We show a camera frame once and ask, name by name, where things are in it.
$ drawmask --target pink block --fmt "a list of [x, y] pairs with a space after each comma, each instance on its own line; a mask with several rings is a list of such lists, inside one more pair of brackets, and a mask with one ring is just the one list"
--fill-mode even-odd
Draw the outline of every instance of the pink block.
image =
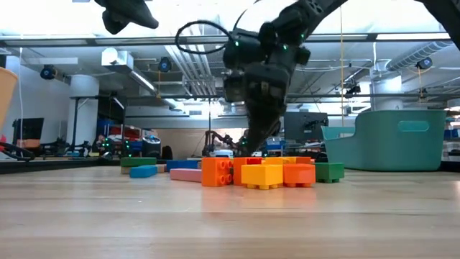
[[170, 179], [201, 183], [201, 169], [171, 169]]

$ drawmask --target lego brick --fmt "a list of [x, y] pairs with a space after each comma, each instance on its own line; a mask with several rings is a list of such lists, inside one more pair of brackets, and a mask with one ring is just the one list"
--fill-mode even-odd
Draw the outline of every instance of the lego brick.
[[306, 164], [310, 164], [311, 163], [311, 157], [297, 157], [297, 159], [295, 160], [296, 163], [306, 163]]
[[124, 168], [124, 167], [120, 167], [121, 168], [121, 174], [129, 174], [129, 171], [131, 170], [131, 168]]
[[129, 171], [129, 177], [131, 178], [148, 178], [157, 174], [156, 165], [142, 165], [133, 167]]
[[247, 188], [259, 187], [261, 190], [277, 188], [282, 185], [282, 165], [243, 165], [241, 182]]
[[316, 182], [315, 166], [308, 164], [284, 165], [283, 179], [287, 187], [311, 187]]
[[201, 183], [201, 169], [171, 169], [170, 179]]
[[293, 164], [293, 163], [297, 163], [297, 157], [282, 157], [284, 160], [283, 160], [283, 163], [284, 164]]
[[235, 158], [233, 159], [233, 184], [244, 186], [242, 183], [242, 166], [262, 164], [262, 158]]
[[176, 168], [198, 169], [198, 162], [198, 160], [168, 160], [166, 161], [166, 171], [169, 172]]
[[277, 157], [277, 158], [265, 158], [264, 160], [264, 165], [282, 165], [283, 164], [283, 158]]
[[202, 186], [219, 187], [232, 182], [230, 168], [233, 163], [230, 158], [203, 158], [201, 167]]
[[165, 173], [166, 172], [166, 165], [157, 165], [157, 172], [158, 173]]
[[277, 157], [277, 158], [265, 158], [265, 165], [284, 165], [289, 163], [296, 163], [296, 157]]
[[120, 165], [122, 167], [136, 167], [142, 165], [156, 165], [156, 158], [122, 158]]
[[315, 163], [316, 182], [319, 183], [338, 183], [345, 177], [343, 163]]

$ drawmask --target yellow lego brick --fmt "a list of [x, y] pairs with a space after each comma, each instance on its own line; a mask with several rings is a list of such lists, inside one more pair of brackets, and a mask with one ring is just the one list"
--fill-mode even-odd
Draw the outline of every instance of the yellow lego brick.
[[282, 165], [283, 158], [265, 158], [265, 165]]
[[282, 157], [284, 158], [284, 164], [297, 163], [297, 157]]
[[296, 157], [277, 157], [277, 158], [265, 158], [265, 163], [268, 165], [284, 165], [296, 163]]
[[282, 165], [243, 165], [241, 182], [249, 186], [282, 184]]

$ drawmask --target blue block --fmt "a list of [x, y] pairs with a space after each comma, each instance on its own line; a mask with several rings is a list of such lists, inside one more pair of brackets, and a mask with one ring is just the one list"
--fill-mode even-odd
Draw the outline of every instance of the blue block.
[[171, 169], [184, 168], [184, 169], [198, 169], [197, 160], [168, 160], [166, 161], [166, 171]]
[[156, 165], [143, 165], [135, 168], [131, 168], [129, 171], [129, 177], [131, 178], [149, 178], [157, 174]]

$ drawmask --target computer monitor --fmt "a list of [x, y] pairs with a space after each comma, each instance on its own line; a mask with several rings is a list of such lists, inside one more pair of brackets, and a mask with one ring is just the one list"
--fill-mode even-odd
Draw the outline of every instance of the computer monitor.
[[285, 140], [305, 142], [322, 140], [321, 126], [328, 126], [328, 114], [316, 112], [286, 112], [284, 117]]

